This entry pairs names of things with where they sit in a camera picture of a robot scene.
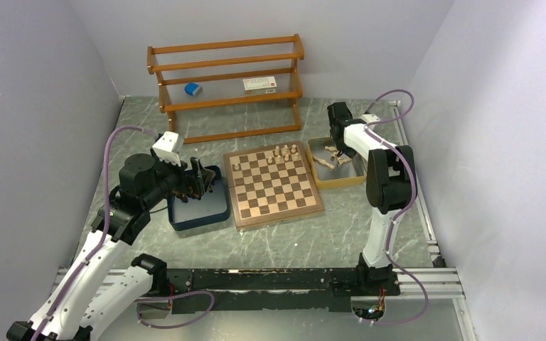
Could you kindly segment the light queen chess piece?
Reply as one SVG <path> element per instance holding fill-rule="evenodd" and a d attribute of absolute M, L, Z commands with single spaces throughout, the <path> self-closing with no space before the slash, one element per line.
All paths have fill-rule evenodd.
<path fill-rule="evenodd" d="M 328 161 L 327 159 L 325 158 L 319 158 L 317 156 L 313 156 L 312 157 L 312 160 L 320 165 L 323 165 L 327 168 L 329 168 L 330 170 L 334 170 L 336 168 L 336 165 L 333 164 L 332 162 Z"/>

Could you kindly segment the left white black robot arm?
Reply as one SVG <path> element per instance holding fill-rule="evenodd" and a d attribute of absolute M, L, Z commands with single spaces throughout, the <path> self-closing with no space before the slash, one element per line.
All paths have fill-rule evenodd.
<path fill-rule="evenodd" d="M 119 171 L 119 185 L 107 193 L 81 252 L 49 299 L 27 321 L 14 322 L 7 340 L 96 340 L 136 299 L 173 291 L 166 263 L 141 254 L 123 279 L 99 298 L 97 290 L 117 258 L 151 221 L 151 210 L 162 200 L 200 200 L 211 190 L 216 172 L 196 157 L 178 165 L 154 152 L 128 157 Z"/>

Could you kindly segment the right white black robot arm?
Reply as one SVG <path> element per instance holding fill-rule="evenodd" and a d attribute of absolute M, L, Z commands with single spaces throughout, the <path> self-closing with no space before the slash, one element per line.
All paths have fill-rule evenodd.
<path fill-rule="evenodd" d="M 373 217 L 355 269 L 355 285 L 361 293 L 371 294 L 392 274 L 396 229 L 417 198 L 414 154 L 411 147 L 390 143 L 373 131 L 373 124 L 353 117 L 345 102 L 328 105 L 327 114 L 338 151 L 366 162 L 365 193 Z"/>

